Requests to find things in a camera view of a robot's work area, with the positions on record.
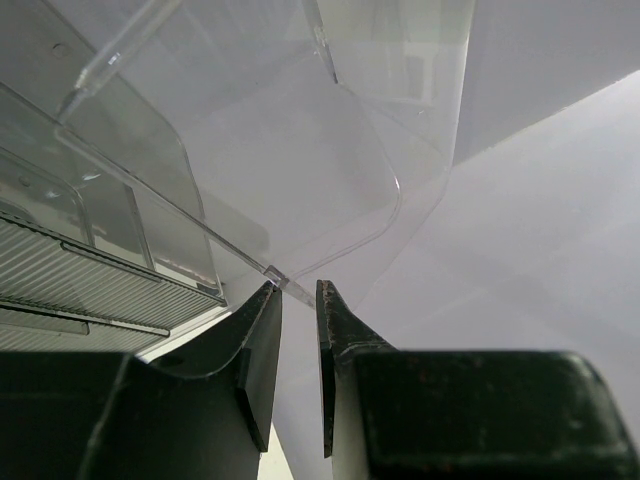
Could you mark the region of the clear acrylic drawer organizer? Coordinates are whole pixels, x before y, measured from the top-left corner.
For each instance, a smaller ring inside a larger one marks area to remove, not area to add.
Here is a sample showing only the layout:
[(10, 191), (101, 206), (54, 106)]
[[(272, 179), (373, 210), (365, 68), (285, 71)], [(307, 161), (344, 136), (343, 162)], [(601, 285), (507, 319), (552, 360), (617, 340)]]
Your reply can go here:
[(471, 1), (5, 1), (1, 346), (365, 297), (440, 202)]

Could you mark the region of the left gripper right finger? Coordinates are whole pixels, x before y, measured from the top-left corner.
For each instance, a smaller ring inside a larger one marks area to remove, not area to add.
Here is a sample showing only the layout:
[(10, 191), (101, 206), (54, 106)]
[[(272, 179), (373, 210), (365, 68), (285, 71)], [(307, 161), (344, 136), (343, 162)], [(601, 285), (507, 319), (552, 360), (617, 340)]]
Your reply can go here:
[(324, 455), (337, 479), (635, 479), (599, 372), (570, 351), (401, 350), (316, 284)]

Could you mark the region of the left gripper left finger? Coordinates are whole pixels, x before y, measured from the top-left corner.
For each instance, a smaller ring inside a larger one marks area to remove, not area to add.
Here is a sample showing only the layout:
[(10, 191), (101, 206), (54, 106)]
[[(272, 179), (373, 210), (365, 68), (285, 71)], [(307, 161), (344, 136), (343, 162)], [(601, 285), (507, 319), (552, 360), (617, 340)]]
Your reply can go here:
[(5, 479), (254, 479), (267, 450), (282, 293), (145, 362), (128, 353), (1, 357)]

